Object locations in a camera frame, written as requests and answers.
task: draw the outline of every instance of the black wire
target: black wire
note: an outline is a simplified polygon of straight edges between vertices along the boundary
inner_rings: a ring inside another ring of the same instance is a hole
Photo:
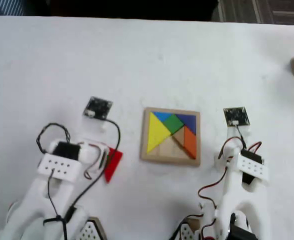
[[[62,229],[63,229],[63,238],[64,240],[68,240],[67,239],[67,227],[66,227],[66,220],[64,218],[62,218],[62,216],[60,216],[58,213],[57,213],[57,210],[56,210],[56,207],[55,207],[55,204],[51,198],[51,194],[50,194],[50,190],[49,190],[49,186],[50,186],[50,181],[53,177],[53,174],[54,174],[54,171],[55,171],[55,168],[53,168],[51,170],[51,174],[49,175],[49,178],[48,178],[48,182],[47,182],[47,194],[48,194],[48,198],[51,202],[51,205],[53,207],[53,210],[55,211],[56,213],[56,217],[54,218],[49,218],[49,219],[45,219],[42,224],[44,225],[45,223],[49,223],[49,222],[57,222],[57,221],[60,221],[62,223]]]
[[[49,176],[49,178],[48,178],[48,182],[47,182],[47,194],[48,194],[48,198],[49,198],[49,200],[50,200],[50,202],[51,202],[51,205],[52,205],[52,207],[53,207],[53,209],[54,209],[56,215],[58,215],[57,210],[56,210],[56,207],[55,207],[55,204],[54,204],[54,202],[53,202],[53,200],[52,200],[52,198],[51,198],[51,194],[50,194],[50,192],[49,192],[49,184],[50,184],[50,181],[51,181],[51,179],[52,179],[52,177],[53,177],[54,171],[55,171],[55,168],[53,168],[53,169],[51,170],[51,174],[50,174],[50,176]]]
[[[244,149],[247,149],[246,142],[245,142],[245,140],[244,140],[244,137],[243,137],[241,131],[239,130],[238,125],[236,125],[236,128],[237,128],[237,130],[238,130],[238,132],[239,132],[239,135],[240,135],[240,139],[241,139],[241,142],[242,142],[242,146],[243,146],[243,148],[244,148]]]
[[[42,137],[43,133],[47,130],[47,128],[49,128],[50,126],[57,126],[57,127],[62,128],[64,130],[64,132],[65,132],[67,143],[69,143],[71,141],[71,135],[70,135],[69,131],[67,130],[67,128],[65,126],[63,126],[63,125],[61,125],[59,123],[56,123],[56,122],[50,122],[46,126],[44,126],[42,128],[42,130],[40,131],[38,137],[36,138],[36,143],[38,145],[38,148],[43,154],[47,153],[47,151],[41,145],[41,137]]]
[[[181,230],[182,225],[188,223],[188,222],[187,222],[187,219],[188,219],[189,217],[197,217],[197,218],[200,218],[200,217],[203,217],[203,216],[204,216],[203,214],[200,214],[200,215],[197,215],[197,214],[190,214],[190,215],[188,215],[188,216],[185,216],[185,217],[183,218],[183,220],[181,220],[181,222],[179,223],[178,227],[177,227],[176,230],[173,232],[173,234],[172,234],[172,236],[169,238],[169,240],[174,240],[174,239],[176,238],[178,232]]]
[[[117,141],[117,145],[112,153],[112,155],[110,156],[109,158],[109,162],[111,162],[111,160],[114,158],[116,152],[117,152],[117,149],[119,147],[119,144],[121,142],[121,129],[119,128],[118,124],[116,122],[114,122],[113,120],[109,120],[109,119],[100,119],[102,121],[106,121],[106,122],[110,122],[111,124],[114,124],[117,128],[117,131],[118,131],[118,141]],[[73,208],[75,206],[75,204],[78,202],[78,200],[101,178],[101,176],[104,174],[105,170],[106,170],[106,167],[107,167],[108,163],[106,162],[105,166],[103,167],[101,173],[98,175],[98,177],[96,177],[96,179],[94,181],[92,181],[91,184],[89,184],[79,195],[78,197],[76,197],[76,199],[72,202],[72,204],[70,205],[68,211],[66,212],[66,215],[65,215],[65,218],[66,216],[70,216],[70,214],[72,213],[73,211]]]

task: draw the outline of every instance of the electrical wire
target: electrical wire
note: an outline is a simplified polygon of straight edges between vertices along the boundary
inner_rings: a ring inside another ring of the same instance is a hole
[[[67,130],[67,128],[66,128],[65,126],[63,126],[63,125],[61,125],[61,124],[59,124],[59,123],[56,123],[56,122],[50,122],[50,123],[48,123],[46,126],[44,126],[44,127],[42,128],[42,130],[40,131],[38,137],[36,138],[36,143],[37,143],[37,145],[38,145],[38,148],[39,148],[39,150],[40,150],[43,154],[47,153],[47,151],[42,147],[42,144],[41,144],[41,137],[42,137],[43,133],[44,133],[44,132],[45,132],[50,126],[57,126],[57,127],[60,127],[61,129],[63,129],[64,132],[65,132],[65,135],[66,135],[66,141],[67,141],[67,143],[69,143],[69,142],[71,141],[71,135],[70,135],[69,131]]]
[[[55,211],[56,215],[58,215],[57,210],[56,210],[56,207],[55,207],[55,204],[54,204],[54,202],[53,202],[53,200],[51,198],[51,194],[49,192],[49,185],[50,185],[50,181],[51,181],[51,179],[53,177],[54,171],[55,171],[55,168],[53,168],[51,170],[51,174],[49,175],[49,178],[48,178],[48,181],[47,181],[47,195],[48,195],[49,201],[51,202],[51,205],[53,207],[53,210]]]
[[[91,177],[91,175],[89,174],[89,172],[88,172],[88,170],[90,169],[90,168],[92,168],[97,162],[98,162],[98,160],[99,160],[99,158],[100,158],[100,156],[101,156],[101,153],[102,153],[102,150],[97,146],[97,145],[95,145],[95,144],[88,144],[89,146],[91,146],[91,147],[93,147],[93,148],[97,148],[98,150],[99,150],[99,153],[98,153],[98,156],[97,156],[97,158],[96,158],[96,160],[95,161],[93,161],[93,163],[92,164],[90,164],[90,166],[88,166],[86,169],[85,169],[85,171],[83,172],[83,176],[86,178],[86,179],[88,179],[88,180],[92,180],[92,177]]]
[[[57,213],[57,210],[56,210],[56,207],[55,207],[55,204],[54,204],[54,202],[53,202],[53,200],[52,200],[52,198],[51,198],[51,194],[50,194],[50,181],[51,181],[51,179],[52,179],[52,177],[53,177],[53,174],[54,174],[54,171],[55,171],[55,168],[53,168],[52,170],[51,170],[51,174],[49,175],[49,178],[48,178],[48,181],[47,181],[47,194],[48,194],[48,198],[49,198],[49,200],[50,200],[50,202],[51,202],[51,205],[52,205],[52,207],[53,207],[53,210],[55,211],[55,213],[56,213],[56,217],[54,217],[54,218],[49,218],[49,219],[45,219],[43,222],[42,222],[42,224],[43,225],[45,225],[45,223],[49,223],[49,222],[58,222],[58,221],[60,221],[61,223],[62,223],[62,230],[63,230],[63,238],[64,238],[64,240],[68,240],[67,239],[67,227],[66,227],[66,220],[64,219],[64,218],[62,218],[62,216],[60,216],[58,213]]]
[[[109,162],[114,158],[117,150],[118,150],[118,147],[119,147],[119,144],[121,142],[121,130],[120,130],[120,127],[118,126],[118,124],[116,122],[114,122],[113,120],[110,120],[110,119],[100,119],[102,121],[106,121],[106,122],[109,122],[113,125],[116,126],[117,128],[117,131],[118,131],[118,141],[117,141],[117,145],[113,151],[113,153],[111,154],[110,156],[110,159],[109,159]],[[91,184],[89,184],[77,197],[76,199],[72,202],[72,204],[70,205],[68,211],[66,212],[66,215],[65,215],[65,218],[66,216],[68,216],[72,211],[73,211],[73,208],[75,206],[75,204],[79,201],[79,199],[101,178],[101,176],[104,174],[105,170],[106,170],[106,167],[107,167],[108,163],[106,162],[102,171],[100,172],[100,174],[96,177],[95,180],[92,181]]]
[[[221,149],[220,149],[220,152],[219,152],[219,155],[218,155],[218,159],[220,159],[222,157],[222,155],[224,154],[224,148],[225,148],[225,145],[232,139],[238,139],[239,141],[241,141],[241,144],[242,144],[242,148],[244,149],[245,146],[244,146],[244,143],[242,141],[242,139],[239,137],[239,136],[232,136],[230,138],[228,138],[222,145]]]
[[[173,232],[173,234],[172,234],[172,236],[169,238],[169,240],[174,240],[174,239],[176,238],[178,232],[180,232],[180,230],[181,230],[182,225],[185,224],[185,223],[187,223],[186,220],[187,220],[188,218],[190,218],[190,217],[201,218],[201,217],[203,217],[203,216],[204,216],[204,214],[190,214],[190,215],[185,216],[185,217],[181,220],[181,222],[179,223],[178,227],[177,227],[176,230]]]
[[[253,151],[253,153],[255,154],[257,152],[257,150],[261,147],[263,143],[261,141],[258,141],[256,143],[254,143],[253,145],[251,145],[249,148],[248,148],[248,151],[250,151],[253,147],[256,146],[255,150]]]
[[[239,135],[240,135],[240,139],[241,139],[241,142],[242,142],[243,148],[246,149],[246,148],[247,148],[247,146],[246,146],[246,142],[245,142],[245,140],[244,140],[244,137],[243,137],[241,131],[239,130],[238,125],[236,125],[236,128],[237,128],[238,133],[239,133]]]
[[[213,207],[214,207],[215,209],[217,208],[217,205],[216,205],[215,201],[214,201],[212,198],[210,198],[210,197],[207,197],[207,196],[203,196],[203,195],[201,195],[201,191],[204,190],[204,189],[207,189],[207,188],[210,188],[210,187],[213,187],[213,186],[218,185],[218,184],[224,179],[224,177],[225,177],[225,175],[226,175],[226,172],[227,172],[227,169],[228,169],[228,167],[226,166],[226,167],[225,167],[225,171],[224,171],[222,177],[221,177],[218,181],[216,181],[216,182],[214,182],[214,183],[212,183],[212,184],[209,184],[209,185],[203,186],[201,189],[198,190],[198,196],[199,196],[200,198],[202,198],[202,199],[210,200],[210,201],[212,202],[212,204],[213,204]]]
[[[201,240],[215,240],[212,236],[207,236],[207,237],[204,237],[204,229],[205,228],[208,228],[212,225],[214,225],[216,222],[216,218],[212,221],[212,223],[210,224],[207,224],[207,225],[204,225],[202,228],[201,228],[201,231],[200,231],[200,234],[201,234]]]

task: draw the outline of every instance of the circuit board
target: circuit board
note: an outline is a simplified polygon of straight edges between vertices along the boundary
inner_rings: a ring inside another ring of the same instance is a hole
[[[112,105],[112,101],[92,96],[83,114],[91,119],[106,119]]]
[[[228,127],[235,126],[234,121],[238,121],[238,126],[249,126],[250,122],[245,107],[224,108],[226,122]]]

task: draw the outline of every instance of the white mounting bracket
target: white mounting bracket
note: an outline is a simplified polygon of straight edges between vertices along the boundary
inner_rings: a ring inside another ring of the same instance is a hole
[[[87,221],[75,240],[102,240],[93,222]]]
[[[53,169],[53,178],[74,183],[81,172],[82,164],[76,160],[45,153],[37,172],[49,176]]]
[[[194,233],[189,224],[184,223],[180,227],[180,239],[181,240],[194,240]]]
[[[264,180],[266,182],[269,181],[268,167],[247,157],[244,157],[241,154],[238,156],[237,167],[242,172],[252,175],[255,178]]]

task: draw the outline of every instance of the white tablecloth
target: white tablecloth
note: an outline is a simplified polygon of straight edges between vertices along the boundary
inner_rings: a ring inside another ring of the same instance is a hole
[[[109,118],[121,127],[124,156],[111,183],[101,179],[80,203],[108,239],[168,239],[198,213],[197,190],[221,175],[213,155],[227,135],[223,108],[241,106],[270,169],[273,239],[294,239],[293,56],[294,26],[0,17],[0,229],[36,175],[39,131],[58,122],[73,138],[97,96],[114,102]],[[200,111],[200,167],[140,160],[145,107]],[[112,125],[92,135],[117,141]],[[218,200],[221,191],[208,194]]]

